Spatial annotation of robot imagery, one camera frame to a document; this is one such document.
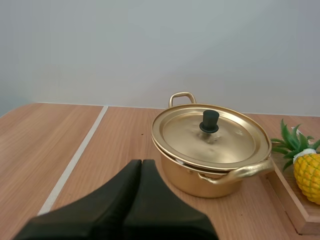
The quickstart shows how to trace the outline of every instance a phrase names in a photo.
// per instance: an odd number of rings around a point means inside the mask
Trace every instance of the black lid knob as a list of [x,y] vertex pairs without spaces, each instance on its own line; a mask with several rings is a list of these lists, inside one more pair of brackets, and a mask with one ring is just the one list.
[[208,134],[213,134],[219,130],[217,125],[219,113],[214,110],[205,110],[203,112],[203,122],[200,123],[200,129]]

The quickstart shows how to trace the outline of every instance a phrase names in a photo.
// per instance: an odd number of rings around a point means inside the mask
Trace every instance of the wood grain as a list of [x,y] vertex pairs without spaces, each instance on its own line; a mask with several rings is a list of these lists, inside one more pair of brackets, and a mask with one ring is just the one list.
[[0,118],[0,239],[35,216],[101,106],[34,103]]
[[[317,131],[320,125],[320,117],[264,114],[248,115],[261,124],[272,138],[281,138],[280,121],[284,119],[284,122],[288,124],[289,128],[302,124],[299,130],[304,135],[311,135],[316,140],[320,139],[320,131]],[[302,194],[293,174],[293,166],[289,167],[285,172],[282,172],[286,159],[284,159],[281,154],[273,153],[272,159],[277,168],[275,172],[269,174],[268,179],[295,226],[295,229],[300,234],[320,235],[320,205],[310,202]]]
[[296,233],[281,204],[274,206],[268,193],[270,189],[260,177],[246,179],[240,191],[215,199],[194,197],[172,186],[151,140],[151,124],[160,112],[159,109],[110,107],[53,208],[65,206],[99,188],[131,159],[154,159],[168,187],[183,201],[206,213],[221,240],[319,239]]

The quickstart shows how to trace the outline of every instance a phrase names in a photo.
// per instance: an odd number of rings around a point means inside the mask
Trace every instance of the gold aluminum pot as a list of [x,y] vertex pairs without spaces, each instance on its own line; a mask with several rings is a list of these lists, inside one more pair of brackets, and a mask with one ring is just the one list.
[[[182,96],[191,104],[173,106],[173,99]],[[226,196],[240,188],[243,178],[274,170],[271,141],[261,126],[231,109],[198,104],[189,92],[170,98],[151,134],[168,180],[193,196]]]

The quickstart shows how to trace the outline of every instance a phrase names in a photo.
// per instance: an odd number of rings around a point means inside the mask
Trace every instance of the yellow pineapple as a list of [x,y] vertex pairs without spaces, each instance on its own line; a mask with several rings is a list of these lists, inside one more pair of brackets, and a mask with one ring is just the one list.
[[283,171],[293,164],[293,173],[299,188],[309,201],[320,205],[320,154],[316,152],[320,140],[309,144],[311,136],[305,137],[299,133],[298,126],[292,132],[288,130],[284,120],[281,121],[281,135],[283,140],[272,138],[278,143],[272,148],[273,152],[284,154],[289,161],[284,165]]

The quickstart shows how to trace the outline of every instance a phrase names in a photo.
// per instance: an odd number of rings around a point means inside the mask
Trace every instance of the gold handle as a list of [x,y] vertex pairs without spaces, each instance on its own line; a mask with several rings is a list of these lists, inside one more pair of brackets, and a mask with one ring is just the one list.
[[207,177],[201,173],[198,173],[198,177],[214,185],[231,184],[237,181],[241,181],[243,178],[248,178],[258,174],[267,174],[269,172],[272,172],[274,169],[274,164],[270,157],[268,157],[266,160],[260,161],[258,163],[250,164],[232,170],[228,174],[218,179]]
[[195,97],[190,92],[182,91],[182,92],[177,92],[170,97],[169,108],[173,106],[174,98],[178,98],[178,97],[188,97],[192,104],[197,103]]

